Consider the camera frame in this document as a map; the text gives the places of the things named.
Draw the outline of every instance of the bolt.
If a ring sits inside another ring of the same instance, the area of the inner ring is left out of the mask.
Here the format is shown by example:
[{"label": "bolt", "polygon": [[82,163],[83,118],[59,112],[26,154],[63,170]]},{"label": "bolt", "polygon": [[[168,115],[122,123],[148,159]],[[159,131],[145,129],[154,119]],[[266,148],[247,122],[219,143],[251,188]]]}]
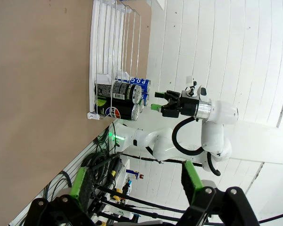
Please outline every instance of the bolt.
[{"label": "bolt", "polygon": [[236,189],[232,189],[232,190],[231,190],[231,193],[232,193],[232,194],[237,194]]},{"label": "bolt", "polygon": [[212,189],[210,189],[210,188],[207,188],[205,191],[206,191],[206,193],[208,193],[208,194],[211,194],[211,193],[212,193]]}]

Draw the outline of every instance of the table surface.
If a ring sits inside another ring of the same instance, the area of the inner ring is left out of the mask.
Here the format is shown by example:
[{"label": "table surface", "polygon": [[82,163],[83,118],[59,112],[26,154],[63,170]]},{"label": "table surface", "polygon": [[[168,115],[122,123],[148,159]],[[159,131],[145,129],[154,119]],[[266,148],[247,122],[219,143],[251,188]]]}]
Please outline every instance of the table surface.
[{"label": "table surface", "polygon": [[[139,77],[151,10],[142,16]],[[0,226],[112,121],[87,119],[91,0],[0,1]]]}]

